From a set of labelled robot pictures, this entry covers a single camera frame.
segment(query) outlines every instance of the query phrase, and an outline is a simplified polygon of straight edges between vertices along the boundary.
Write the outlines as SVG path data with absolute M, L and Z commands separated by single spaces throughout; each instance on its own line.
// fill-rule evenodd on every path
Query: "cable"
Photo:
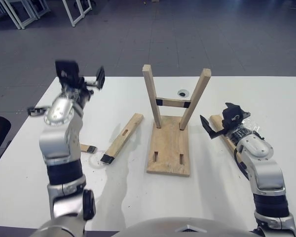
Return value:
M 240 164 L 237 160 L 237 148 L 235 148 L 234 152 L 233 152 L 233 158 L 235 159 L 235 162 L 238 166 L 238 168 L 240 169 L 241 173 L 247 178 L 247 180 L 249 180 L 249 176 L 248 173 L 246 172 L 245 168 L 242 166 L 242 164 Z

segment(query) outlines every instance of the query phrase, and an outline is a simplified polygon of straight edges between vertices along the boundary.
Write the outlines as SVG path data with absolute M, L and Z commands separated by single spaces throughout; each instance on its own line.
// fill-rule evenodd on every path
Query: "mortise slot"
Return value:
M 128 132 L 128 129 L 125 130 L 125 131 L 123 132 L 122 136 L 125 136 L 125 134 L 126 134 L 127 132 Z
M 158 159 L 158 152 L 154 152 L 152 161 L 157 162 L 157 159 Z
M 183 154 L 180 154 L 180 164 L 184 165 L 184 156 L 183 156 Z

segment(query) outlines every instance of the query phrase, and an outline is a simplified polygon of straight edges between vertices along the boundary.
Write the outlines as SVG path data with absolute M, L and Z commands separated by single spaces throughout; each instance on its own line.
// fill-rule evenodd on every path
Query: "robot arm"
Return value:
M 289 212 L 282 170 L 272 159 L 273 148 L 258 133 L 244 127 L 242 120 L 250 113 L 240 106 L 226 103 L 223 130 L 215 132 L 201 116 L 202 125 L 211 138 L 226 136 L 241 154 L 243 172 L 248 177 L 256 206 L 258 230 L 265 236 L 295 236 L 293 215 Z
M 51 220 L 32 237 L 81 237 L 84 226 L 95 215 L 94 195 L 84 189 L 86 178 L 80 161 L 79 133 L 82 128 L 83 108 L 93 90 L 102 89 L 105 76 L 101 67 L 94 84 L 79 77 L 76 62 L 56 61 L 56 71 L 62 86 L 61 94 L 50 108 L 30 108 L 32 116 L 44 115 L 45 128 L 39 139 L 47 166 Z

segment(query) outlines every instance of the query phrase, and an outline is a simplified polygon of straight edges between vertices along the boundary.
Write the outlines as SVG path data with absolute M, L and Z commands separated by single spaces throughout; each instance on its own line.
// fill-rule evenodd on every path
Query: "wooden plank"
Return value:
M 212 115 L 212 116 L 210 116 L 209 120 L 210 120 L 210 122 L 212 122 L 216 131 L 220 131 L 223 129 L 222 118 L 220 115 Z M 236 149 L 235 145 L 225 136 L 222 136 L 222 139 L 226 143 L 226 145 L 228 146 L 228 148 L 231 151 L 232 156 L 233 156 L 233 153 Z M 237 153 L 237 160 L 238 160 L 238 163 L 240 163 L 242 161 L 239 153 Z
M 148 92 L 148 96 L 151 104 L 152 114 L 154 117 L 154 122 L 158 128 L 161 128 L 161 117 L 160 117 L 159 107 L 157 106 L 157 103 L 156 103 L 157 96 L 156 96 L 156 90 L 153 82 L 151 65 L 145 64 L 143 66 L 143 74 L 144 74 L 147 92 Z
M 162 128 L 154 124 L 147 173 L 189 176 L 188 130 L 180 130 L 181 117 L 161 116 Z
M 80 144 L 80 149 L 81 149 L 81 152 L 86 152 L 91 154 L 94 154 L 97 151 L 97 147 L 84 145 L 84 144 Z
M 121 131 L 121 133 L 115 138 L 109 149 L 103 155 L 101 161 L 104 163 L 111 164 L 112 161 L 117 157 L 118 153 L 122 150 L 125 143 L 131 137 L 133 132 L 136 130 L 138 125 L 143 120 L 144 116 L 141 114 L 134 114 L 129 120 L 127 125 Z
M 169 107 L 179 107 L 179 108 L 188 108 L 191 101 L 190 100 L 175 100 L 175 99 L 166 99 L 157 97 L 156 101 L 161 101 L 162 105 L 159 106 L 169 106 Z
M 197 85 L 193 91 L 193 94 L 191 96 L 191 104 L 189 105 L 189 108 L 185 110 L 181 122 L 180 122 L 180 130 L 184 130 L 189 119 L 191 118 L 194 109 L 199 101 L 199 99 L 201 98 L 205 87 L 207 86 L 207 83 L 209 81 L 209 79 L 212 76 L 212 72 L 210 69 L 203 69 L 201 76 L 198 79 Z

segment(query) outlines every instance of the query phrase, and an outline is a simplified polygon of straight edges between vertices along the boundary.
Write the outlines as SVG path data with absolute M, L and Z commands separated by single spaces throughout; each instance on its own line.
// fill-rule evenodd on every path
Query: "wooden board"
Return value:
M 214 125 L 214 128 L 216 131 L 220 131 L 223 129 L 222 117 L 220 115 L 212 115 L 212 116 L 210 116 L 209 120 Z M 225 137 L 225 136 L 221 136 L 221 137 L 233 155 L 233 153 L 236 149 L 235 145 L 227 137 Z M 237 153 L 237 160 L 238 160 L 238 163 L 240 163 L 242 161 L 239 153 Z
M 154 123 L 147 173 L 189 176 L 188 129 L 180 130 L 181 117 L 161 116 L 162 128 Z
M 161 98 L 157 97 L 156 98 L 157 105 L 158 101 L 160 103 L 159 106 L 169 106 L 169 107 L 179 107 L 179 108 L 188 108 L 191 101 L 190 100 L 175 100 L 175 99 L 166 99 L 166 98 Z
M 111 164 L 112 161 L 116 158 L 118 153 L 122 150 L 125 143 L 131 137 L 133 132 L 136 130 L 138 125 L 143 120 L 144 116 L 141 114 L 134 114 L 132 118 L 129 120 L 124 129 L 120 132 L 120 134 L 115 138 L 109 149 L 105 152 L 101 161 L 104 163 Z

